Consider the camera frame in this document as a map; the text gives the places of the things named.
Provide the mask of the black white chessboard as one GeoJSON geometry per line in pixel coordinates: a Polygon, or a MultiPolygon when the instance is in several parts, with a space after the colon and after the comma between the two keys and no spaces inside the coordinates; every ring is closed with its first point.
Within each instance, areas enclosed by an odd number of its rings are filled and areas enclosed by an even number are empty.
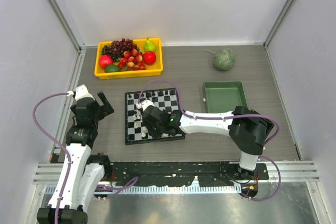
{"type": "Polygon", "coordinates": [[[139,91],[127,92],[125,99],[125,144],[142,144],[150,142],[164,142],[183,140],[185,136],[178,134],[171,136],[166,133],[160,137],[152,137],[145,125],[142,123],[141,110],[136,106],[138,98],[141,101],[150,100],[160,110],[172,112],[180,108],[178,94],[175,88],[146,90],[143,93],[139,91]]]}

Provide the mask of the red apple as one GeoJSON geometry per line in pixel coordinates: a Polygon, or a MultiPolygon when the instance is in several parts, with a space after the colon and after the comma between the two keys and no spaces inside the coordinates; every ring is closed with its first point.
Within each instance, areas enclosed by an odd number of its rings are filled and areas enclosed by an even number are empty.
{"type": "Polygon", "coordinates": [[[143,61],[147,65],[153,65],[156,62],[156,54],[152,51],[147,51],[143,54],[143,61]]]}
{"type": "Polygon", "coordinates": [[[99,65],[102,69],[105,69],[107,66],[112,65],[113,59],[108,55],[102,55],[99,59],[99,65]]]}

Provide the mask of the green plastic tray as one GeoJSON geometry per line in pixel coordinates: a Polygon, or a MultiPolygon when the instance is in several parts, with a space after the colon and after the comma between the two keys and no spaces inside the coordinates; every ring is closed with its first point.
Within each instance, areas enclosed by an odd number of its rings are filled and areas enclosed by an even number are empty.
{"type": "Polygon", "coordinates": [[[204,82],[203,97],[207,113],[233,111],[237,106],[248,107],[240,81],[204,82]]]}

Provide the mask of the yellow plastic fruit bin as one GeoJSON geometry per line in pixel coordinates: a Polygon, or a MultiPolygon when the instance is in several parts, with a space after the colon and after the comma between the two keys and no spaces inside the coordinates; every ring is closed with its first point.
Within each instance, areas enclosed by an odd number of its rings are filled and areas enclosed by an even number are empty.
{"type": "Polygon", "coordinates": [[[98,43],[94,75],[102,80],[160,76],[163,71],[162,42],[160,38],[149,38],[149,40],[156,45],[156,62],[153,65],[147,65],[146,70],[122,70],[112,73],[106,73],[99,65],[99,60],[102,56],[101,51],[103,49],[103,46],[111,44],[111,41],[103,41],[98,43]]]}

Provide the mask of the red cherry cluster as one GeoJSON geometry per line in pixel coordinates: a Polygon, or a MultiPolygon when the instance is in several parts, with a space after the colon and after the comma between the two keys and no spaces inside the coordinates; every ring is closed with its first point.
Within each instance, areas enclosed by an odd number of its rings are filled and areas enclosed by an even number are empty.
{"type": "Polygon", "coordinates": [[[117,64],[119,69],[131,69],[131,70],[146,70],[146,66],[143,60],[143,53],[132,49],[131,51],[124,51],[122,57],[117,64]]]}

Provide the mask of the green lime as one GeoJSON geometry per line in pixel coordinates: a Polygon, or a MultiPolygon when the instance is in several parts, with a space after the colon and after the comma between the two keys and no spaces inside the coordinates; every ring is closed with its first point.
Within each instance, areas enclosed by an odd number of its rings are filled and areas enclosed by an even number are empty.
{"type": "Polygon", "coordinates": [[[119,72],[121,69],[117,65],[108,65],[105,68],[106,73],[119,72]]]}

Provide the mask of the dark red grape bunch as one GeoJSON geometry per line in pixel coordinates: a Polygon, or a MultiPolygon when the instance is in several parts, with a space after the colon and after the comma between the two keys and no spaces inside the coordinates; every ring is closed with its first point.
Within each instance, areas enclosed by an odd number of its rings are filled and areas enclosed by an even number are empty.
{"type": "Polygon", "coordinates": [[[109,56],[114,62],[118,62],[125,51],[131,52],[133,49],[140,51],[132,39],[114,40],[108,45],[104,45],[101,54],[109,56]]]}

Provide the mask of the red apple right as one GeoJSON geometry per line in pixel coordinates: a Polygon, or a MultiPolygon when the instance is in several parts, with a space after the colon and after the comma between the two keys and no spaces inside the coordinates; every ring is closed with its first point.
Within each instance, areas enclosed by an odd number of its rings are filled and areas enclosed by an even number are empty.
{"type": "Polygon", "coordinates": [[[147,51],[143,54],[143,61],[147,65],[153,65],[156,62],[156,54],[152,51],[147,51]]]}

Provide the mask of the red apple left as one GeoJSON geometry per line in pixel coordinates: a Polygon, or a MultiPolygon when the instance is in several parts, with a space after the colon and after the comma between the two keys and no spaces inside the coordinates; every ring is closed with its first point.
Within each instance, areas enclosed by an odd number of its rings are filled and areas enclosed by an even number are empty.
{"type": "Polygon", "coordinates": [[[108,55],[102,55],[99,59],[99,65],[102,69],[105,69],[107,66],[112,65],[113,59],[108,55]]]}

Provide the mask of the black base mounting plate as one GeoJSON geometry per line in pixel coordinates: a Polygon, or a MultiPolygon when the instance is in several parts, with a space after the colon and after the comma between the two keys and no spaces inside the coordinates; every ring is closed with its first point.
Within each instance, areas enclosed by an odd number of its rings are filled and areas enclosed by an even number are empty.
{"type": "Polygon", "coordinates": [[[269,179],[264,163],[257,164],[251,175],[231,162],[115,162],[103,173],[101,181],[110,182],[112,177],[118,186],[137,177],[135,185],[144,187],[188,187],[195,178],[202,187],[231,185],[231,179],[250,183],[256,178],[269,179]]]}

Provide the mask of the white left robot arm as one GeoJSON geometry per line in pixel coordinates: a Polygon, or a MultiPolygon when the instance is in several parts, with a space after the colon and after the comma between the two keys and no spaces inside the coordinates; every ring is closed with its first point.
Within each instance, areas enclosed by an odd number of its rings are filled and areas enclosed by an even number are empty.
{"type": "Polygon", "coordinates": [[[49,203],[37,212],[38,223],[87,223],[88,206],[99,181],[112,176],[109,157],[91,153],[98,135],[98,123],[114,112],[103,92],[98,93],[102,105],[85,85],[66,92],[75,99],[71,106],[73,125],[66,134],[65,161],[49,203]]]}

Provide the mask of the green pear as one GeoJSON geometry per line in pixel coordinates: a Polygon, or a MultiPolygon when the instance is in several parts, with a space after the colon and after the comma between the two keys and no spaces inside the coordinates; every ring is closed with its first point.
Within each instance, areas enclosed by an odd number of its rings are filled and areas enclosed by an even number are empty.
{"type": "Polygon", "coordinates": [[[147,38],[145,43],[144,43],[143,50],[145,52],[148,52],[148,51],[155,52],[156,51],[156,44],[153,41],[151,41],[149,38],[147,38]]]}

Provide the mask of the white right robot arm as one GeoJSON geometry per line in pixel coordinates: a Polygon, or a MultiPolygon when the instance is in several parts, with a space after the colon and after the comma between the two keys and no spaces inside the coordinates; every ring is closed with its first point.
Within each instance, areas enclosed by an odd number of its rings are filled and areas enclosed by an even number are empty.
{"type": "Polygon", "coordinates": [[[142,123],[151,137],[193,133],[230,137],[240,150],[237,172],[244,179],[255,175],[265,144],[279,132],[279,124],[273,118],[244,106],[222,113],[195,113],[181,109],[167,112],[146,100],[136,107],[141,111],[142,123]]]}

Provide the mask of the green round melon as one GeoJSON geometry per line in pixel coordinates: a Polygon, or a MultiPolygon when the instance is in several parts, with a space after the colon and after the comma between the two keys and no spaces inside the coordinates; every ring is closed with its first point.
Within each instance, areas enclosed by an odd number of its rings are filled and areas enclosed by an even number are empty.
{"type": "Polygon", "coordinates": [[[230,70],[235,64],[236,54],[229,48],[220,49],[218,51],[211,51],[207,49],[206,51],[214,55],[213,66],[218,70],[230,70]]]}

